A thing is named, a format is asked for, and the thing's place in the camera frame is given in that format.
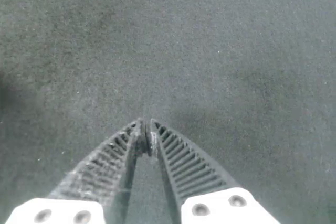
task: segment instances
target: dark gray carpet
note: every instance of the dark gray carpet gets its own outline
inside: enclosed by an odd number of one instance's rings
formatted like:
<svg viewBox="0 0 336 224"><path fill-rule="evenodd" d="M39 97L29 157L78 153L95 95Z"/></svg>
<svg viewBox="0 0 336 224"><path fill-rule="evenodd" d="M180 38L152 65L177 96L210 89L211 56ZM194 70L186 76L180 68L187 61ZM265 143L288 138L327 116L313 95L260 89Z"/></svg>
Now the dark gray carpet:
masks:
<svg viewBox="0 0 336 224"><path fill-rule="evenodd" d="M196 142L280 222L329 223L335 3L0 0L0 222L142 116ZM138 169L128 223L170 223L157 164Z"/></svg>

